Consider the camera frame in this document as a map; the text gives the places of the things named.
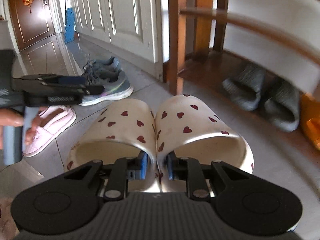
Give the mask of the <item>person left hand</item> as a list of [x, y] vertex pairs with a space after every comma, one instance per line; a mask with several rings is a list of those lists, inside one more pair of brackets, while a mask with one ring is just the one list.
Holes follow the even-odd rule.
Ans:
[[[0, 149], [3, 149], [3, 127], [4, 126], [13, 126], [13, 127], [21, 127], [23, 125], [23, 117], [10, 109], [1, 109], [0, 113], [0, 129], [1, 129], [1, 139], [0, 139]], [[25, 133], [25, 144], [30, 145], [36, 135], [36, 130], [41, 124], [41, 118], [37, 115], [31, 123], [31, 128], [29, 128]]]

